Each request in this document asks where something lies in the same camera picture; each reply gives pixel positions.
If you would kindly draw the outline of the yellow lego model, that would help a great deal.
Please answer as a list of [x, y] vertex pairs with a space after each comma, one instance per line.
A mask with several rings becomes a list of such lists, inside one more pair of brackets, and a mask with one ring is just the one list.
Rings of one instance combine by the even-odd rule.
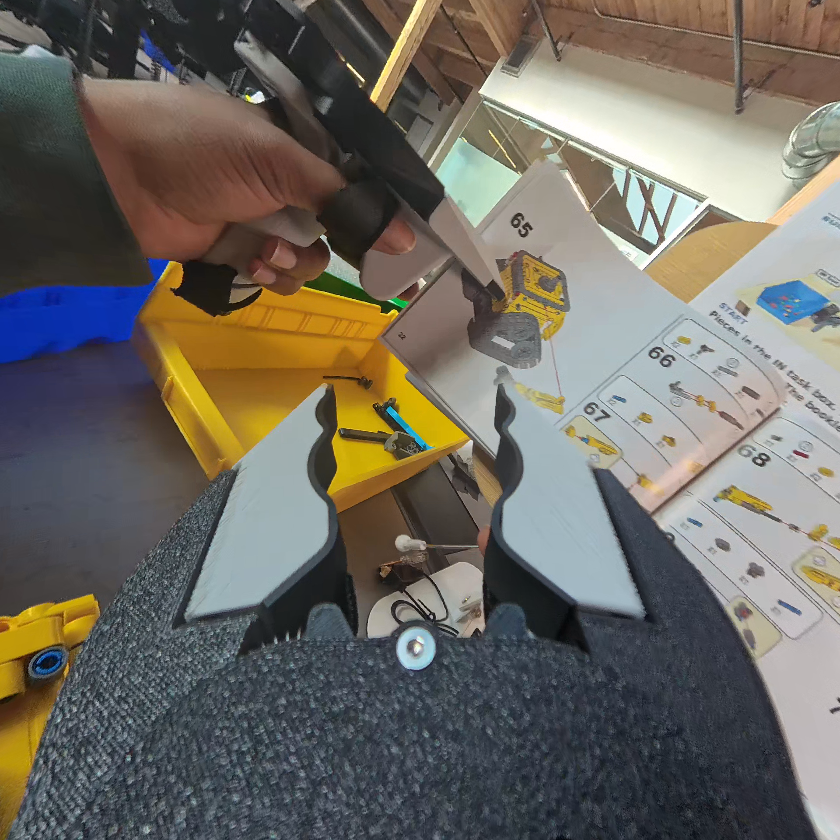
[[100, 615], [84, 595], [1, 617], [1, 838], [24, 797], [50, 712]]

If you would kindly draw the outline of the silver ventilation duct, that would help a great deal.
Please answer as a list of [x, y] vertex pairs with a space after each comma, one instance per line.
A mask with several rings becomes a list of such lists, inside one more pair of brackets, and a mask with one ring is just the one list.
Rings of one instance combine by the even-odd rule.
[[839, 154], [839, 101], [809, 114], [792, 130], [782, 153], [782, 173], [796, 191]]

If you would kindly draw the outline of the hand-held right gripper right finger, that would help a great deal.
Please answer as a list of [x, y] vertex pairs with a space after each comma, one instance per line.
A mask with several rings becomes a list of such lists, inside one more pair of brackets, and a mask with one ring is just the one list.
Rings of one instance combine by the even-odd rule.
[[510, 382], [497, 384], [495, 472], [485, 583], [529, 621], [575, 608], [641, 620], [642, 596], [597, 483], [598, 469]]

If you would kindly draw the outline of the blue plastic bin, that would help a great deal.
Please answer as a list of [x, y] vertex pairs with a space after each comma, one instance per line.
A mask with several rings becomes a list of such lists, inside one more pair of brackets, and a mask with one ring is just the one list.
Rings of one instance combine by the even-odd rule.
[[2, 297], [1, 362], [128, 340], [168, 265], [149, 260], [152, 282], [142, 287], [41, 287]]

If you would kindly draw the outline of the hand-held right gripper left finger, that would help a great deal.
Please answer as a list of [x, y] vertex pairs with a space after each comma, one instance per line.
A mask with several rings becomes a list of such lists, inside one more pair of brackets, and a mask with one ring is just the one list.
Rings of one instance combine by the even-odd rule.
[[344, 609], [344, 544], [329, 494], [337, 431], [334, 389], [322, 384], [239, 460], [186, 622], [253, 613], [305, 623], [316, 605]]

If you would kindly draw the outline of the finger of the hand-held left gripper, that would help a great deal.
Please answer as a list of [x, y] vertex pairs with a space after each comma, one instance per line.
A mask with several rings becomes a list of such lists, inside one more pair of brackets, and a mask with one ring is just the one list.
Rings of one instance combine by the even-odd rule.
[[429, 216], [428, 226], [460, 265], [488, 289], [494, 301], [505, 297], [496, 260], [451, 196], [443, 196]]

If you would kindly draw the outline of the black lego beam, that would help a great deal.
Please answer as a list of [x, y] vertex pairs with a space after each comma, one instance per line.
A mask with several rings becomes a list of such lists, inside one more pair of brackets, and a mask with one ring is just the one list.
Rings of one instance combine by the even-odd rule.
[[414, 436], [402, 431], [372, 432], [360, 429], [340, 427], [338, 435], [343, 440], [350, 440], [357, 443], [368, 443], [381, 445], [384, 451], [395, 459], [402, 460], [420, 455], [426, 449]]

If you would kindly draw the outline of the wooden book stand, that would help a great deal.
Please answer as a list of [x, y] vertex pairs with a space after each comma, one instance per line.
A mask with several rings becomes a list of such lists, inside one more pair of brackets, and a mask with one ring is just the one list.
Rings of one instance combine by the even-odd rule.
[[814, 176], [768, 221], [732, 222], [688, 234], [653, 259], [644, 272], [678, 299], [689, 302], [760, 242], [825, 193], [838, 197], [838, 160]]

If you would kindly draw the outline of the yellow plastic bin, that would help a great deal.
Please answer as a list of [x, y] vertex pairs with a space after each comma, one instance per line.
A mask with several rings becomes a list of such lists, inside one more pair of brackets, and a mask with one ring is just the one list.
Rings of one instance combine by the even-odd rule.
[[[338, 511], [466, 445], [467, 436], [406, 380], [406, 367], [378, 340], [393, 312], [303, 288], [290, 297], [265, 291], [247, 308], [212, 318], [173, 293], [181, 280], [182, 266], [169, 263], [135, 321], [132, 341], [210, 480], [322, 384], [334, 388], [341, 427], [386, 430], [372, 405], [394, 397], [399, 413], [434, 447], [398, 460], [381, 445], [336, 437], [329, 494]], [[363, 375], [373, 386], [324, 375]]]

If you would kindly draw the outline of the lego instruction booklet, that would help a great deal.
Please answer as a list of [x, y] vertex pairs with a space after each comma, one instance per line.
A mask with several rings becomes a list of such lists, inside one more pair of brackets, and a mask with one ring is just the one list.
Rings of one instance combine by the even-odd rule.
[[383, 344], [477, 445], [496, 451], [511, 385], [654, 514], [759, 667], [838, 836], [838, 433], [788, 403], [772, 353], [620, 256], [554, 164], [479, 229], [500, 291], [450, 259]]

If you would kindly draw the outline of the white task instruction sheet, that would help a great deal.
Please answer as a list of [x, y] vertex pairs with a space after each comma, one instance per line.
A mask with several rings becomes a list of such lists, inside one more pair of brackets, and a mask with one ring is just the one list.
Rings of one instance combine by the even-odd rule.
[[831, 184], [690, 303], [770, 365], [791, 405], [839, 431], [839, 184]]

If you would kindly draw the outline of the green plastic bin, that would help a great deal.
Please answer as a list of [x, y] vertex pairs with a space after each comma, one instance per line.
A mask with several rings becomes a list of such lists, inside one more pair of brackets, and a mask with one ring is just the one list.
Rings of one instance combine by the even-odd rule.
[[379, 301], [365, 292], [360, 286], [343, 278], [334, 276], [327, 271], [323, 272], [318, 278], [309, 281], [304, 286], [306, 288], [332, 294], [337, 297], [374, 304], [383, 312], [401, 312], [407, 306], [407, 302], [402, 299]]

